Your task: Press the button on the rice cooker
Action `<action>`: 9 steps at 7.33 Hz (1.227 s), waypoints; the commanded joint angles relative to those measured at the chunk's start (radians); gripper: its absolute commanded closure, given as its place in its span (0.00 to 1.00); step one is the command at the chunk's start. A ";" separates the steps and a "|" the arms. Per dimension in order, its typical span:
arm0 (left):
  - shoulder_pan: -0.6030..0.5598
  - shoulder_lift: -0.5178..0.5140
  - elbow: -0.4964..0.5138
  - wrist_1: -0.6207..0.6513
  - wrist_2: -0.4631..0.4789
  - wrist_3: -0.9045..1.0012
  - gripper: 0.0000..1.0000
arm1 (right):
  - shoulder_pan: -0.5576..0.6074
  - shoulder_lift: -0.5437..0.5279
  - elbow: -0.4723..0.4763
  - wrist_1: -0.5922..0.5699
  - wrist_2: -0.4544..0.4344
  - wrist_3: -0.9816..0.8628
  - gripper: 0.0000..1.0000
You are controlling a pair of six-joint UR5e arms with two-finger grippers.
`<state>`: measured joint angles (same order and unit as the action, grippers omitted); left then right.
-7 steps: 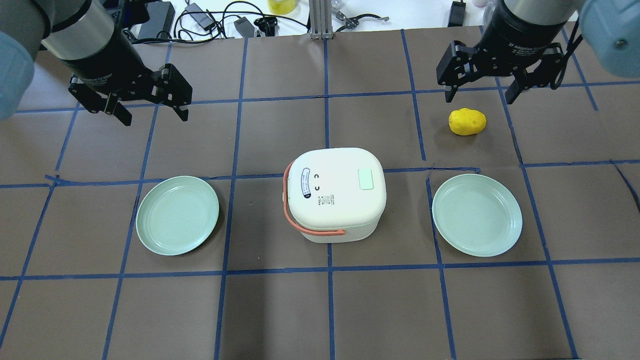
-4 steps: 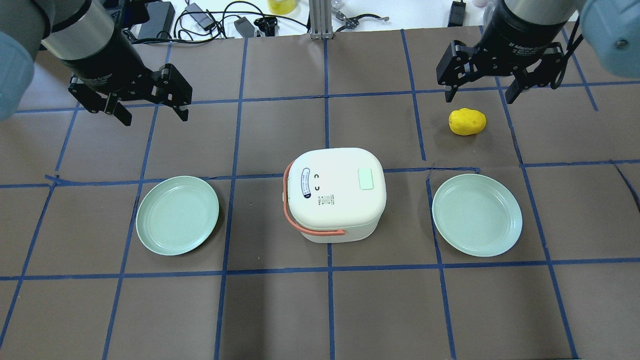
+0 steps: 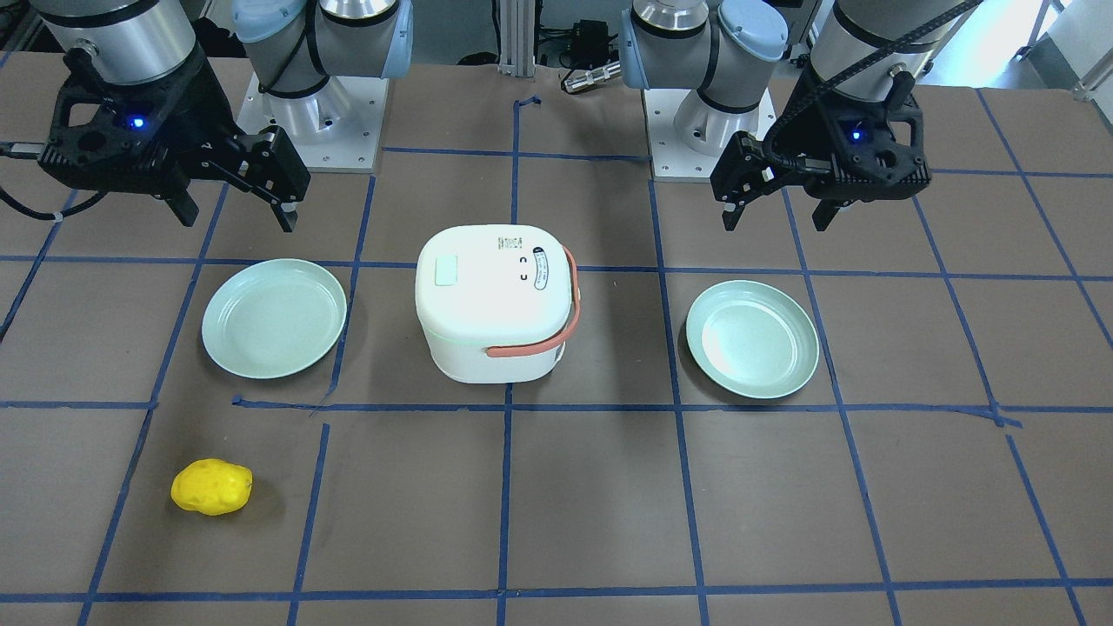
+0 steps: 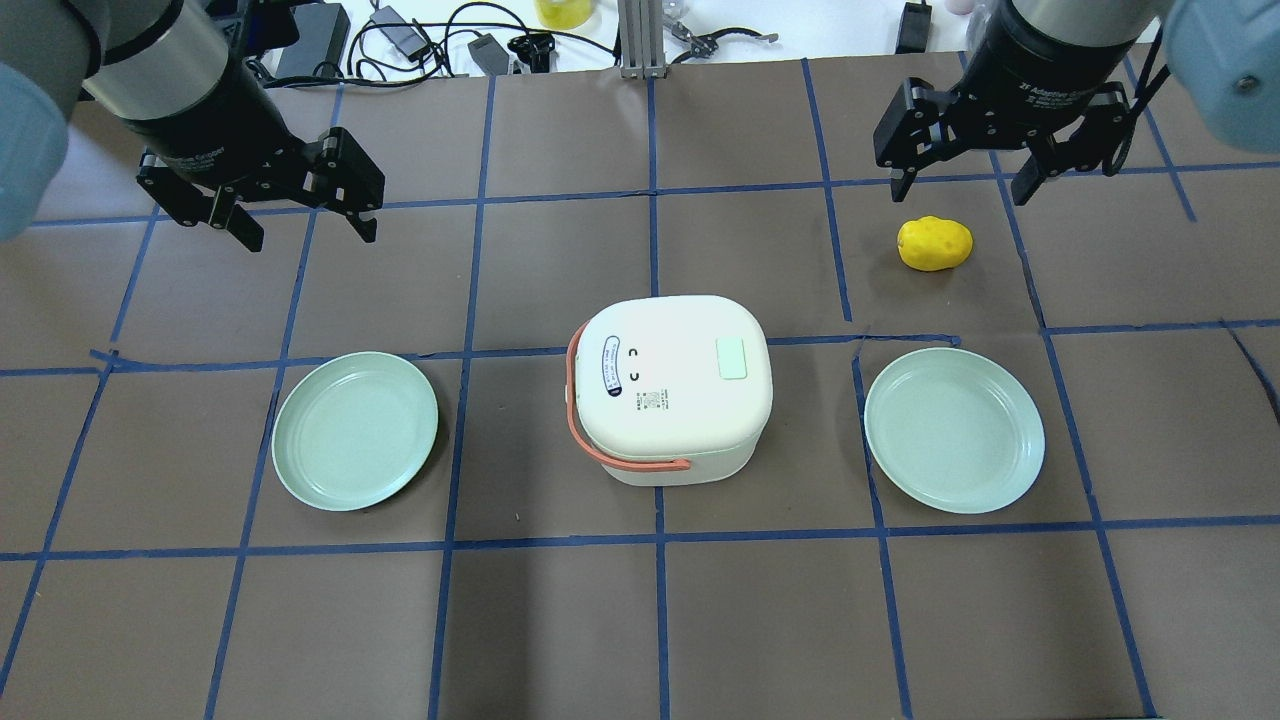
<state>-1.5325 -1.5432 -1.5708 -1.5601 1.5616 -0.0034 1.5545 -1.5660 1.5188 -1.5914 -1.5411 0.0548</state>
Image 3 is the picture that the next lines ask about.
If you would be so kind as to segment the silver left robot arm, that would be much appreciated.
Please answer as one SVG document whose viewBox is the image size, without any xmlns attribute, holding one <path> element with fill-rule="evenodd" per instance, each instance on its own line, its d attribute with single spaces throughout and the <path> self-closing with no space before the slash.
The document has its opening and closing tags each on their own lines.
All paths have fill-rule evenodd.
<svg viewBox="0 0 1113 626">
<path fill-rule="evenodd" d="M 623 81 L 684 89 L 678 130 L 716 159 L 709 175 L 735 229 L 748 203 L 796 186 L 818 200 L 815 229 L 851 203 L 904 200 L 930 186 L 923 68 L 974 1 L 836 1 L 782 114 L 759 137 L 759 110 L 790 25 L 764 1 L 633 1 L 617 33 Z"/>
</svg>

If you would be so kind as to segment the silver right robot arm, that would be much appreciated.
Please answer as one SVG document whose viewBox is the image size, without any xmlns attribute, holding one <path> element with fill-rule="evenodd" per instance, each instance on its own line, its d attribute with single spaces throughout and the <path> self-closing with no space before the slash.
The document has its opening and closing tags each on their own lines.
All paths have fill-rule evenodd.
<svg viewBox="0 0 1113 626">
<path fill-rule="evenodd" d="M 270 206 L 280 229 L 295 227 L 311 185 L 298 153 L 309 138 L 359 131 L 344 77 L 400 78 L 412 59 L 410 1 L 235 1 L 233 28 L 253 63 L 256 91 L 275 119 L 248 133 L 211 70 L 179 1 L 36 1 L 68 69 L 47 140 L 11 158 L 32 159 L 91 198 L 43 213 L 61 222 L 110 193 L 151 196 L 184 226 L 198 208 L 194 180 L 224 180 Z"/>
</svg>

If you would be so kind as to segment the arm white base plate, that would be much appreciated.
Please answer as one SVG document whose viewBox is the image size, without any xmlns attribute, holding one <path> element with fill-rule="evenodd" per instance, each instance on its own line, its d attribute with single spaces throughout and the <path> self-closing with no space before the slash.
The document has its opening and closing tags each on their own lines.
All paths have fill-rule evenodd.
<svg viewBox="0 0 1113 626">
<path fill-rule="evenodd" d="M 648 89 L 643 109 L 653 178 L 666 183 L 706 183 L 733 134 L 764 138 L 776 119 L 768 90 L 743 114 L 713 110 L 688 89 Z"/>
<path fill-rule="evenodd" d="M 390 79 L 331 77 L 316 94 L 283 99 L 259 92 L 253 76 L 236 120 L 253 131 L 278 124 L 311 173 L 372 174 L 390 86 Z"/>
</svg>

